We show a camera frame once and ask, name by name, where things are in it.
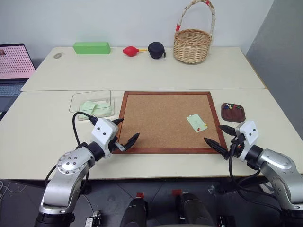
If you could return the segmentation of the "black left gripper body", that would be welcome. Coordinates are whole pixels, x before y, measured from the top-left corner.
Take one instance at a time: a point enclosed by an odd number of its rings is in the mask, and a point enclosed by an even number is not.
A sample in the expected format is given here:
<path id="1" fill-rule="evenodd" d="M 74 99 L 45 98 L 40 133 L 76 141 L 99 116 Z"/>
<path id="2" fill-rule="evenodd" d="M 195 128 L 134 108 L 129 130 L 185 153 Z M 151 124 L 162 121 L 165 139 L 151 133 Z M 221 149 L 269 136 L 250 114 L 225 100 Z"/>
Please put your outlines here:
<path id="1" fill-rule="evenodd" d="M 116 136 L 117 130 L 113 130 L 109 135 L 109 143 L 108 149 L 110 152 L 114 152 L 115 150 L 119 150 L 125 152 L 125 147 L 118 142 L 118 138 Z"/>

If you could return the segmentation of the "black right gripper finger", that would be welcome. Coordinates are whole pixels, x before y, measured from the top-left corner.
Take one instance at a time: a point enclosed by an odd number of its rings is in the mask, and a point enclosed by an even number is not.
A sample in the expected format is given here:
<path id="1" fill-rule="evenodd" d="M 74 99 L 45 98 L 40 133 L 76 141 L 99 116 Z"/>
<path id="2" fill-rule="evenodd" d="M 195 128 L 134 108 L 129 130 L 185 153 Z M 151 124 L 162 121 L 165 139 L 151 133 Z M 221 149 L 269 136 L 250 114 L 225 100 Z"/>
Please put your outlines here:
<path id="1" fill-rule="evenodd" d="M 219 125 L 219 128 L 220 128 L 223 132 L 225 132 L 225 133 L 227 133 L 227 134 L 229 134 L 229 135 L 231 135 L 231 136 L 237 136 L 236 130 L 235 130 L 235 128 L 233 128 L 233 127 L 230 127 L 230 126 L 228 126 L 228 125 Z"/>
<path id="2" fill-rule="evenodd" d="M 209 147 L 221 154 L 223 158 L 229 158 L 229 151 L 222 147 L 218 142 L 209 138 L 204 138 L 204 140 Z"/>

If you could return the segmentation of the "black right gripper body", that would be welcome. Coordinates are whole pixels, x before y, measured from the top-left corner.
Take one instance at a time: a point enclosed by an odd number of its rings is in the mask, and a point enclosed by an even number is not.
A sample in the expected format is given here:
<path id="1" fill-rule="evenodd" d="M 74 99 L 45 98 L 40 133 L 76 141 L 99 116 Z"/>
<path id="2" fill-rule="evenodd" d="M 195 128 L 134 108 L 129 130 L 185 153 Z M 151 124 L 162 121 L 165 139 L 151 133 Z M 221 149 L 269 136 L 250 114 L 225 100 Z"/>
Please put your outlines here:
<path id="1" fill-rule="evenodd" d="M 232 156 L 232 147 L 233 146 L 235 146 L 233 156 L 235 156 L 236 158 L 239 158 L 244 149 L 244 134 L 240 133 L 238 136 L 236 135 L 236 132 L 229 132 L 228 134 L 231 136 L 234 136 L 234 138 L 231 140 L 232 144 L 230 146 L 227 160 Z"/>

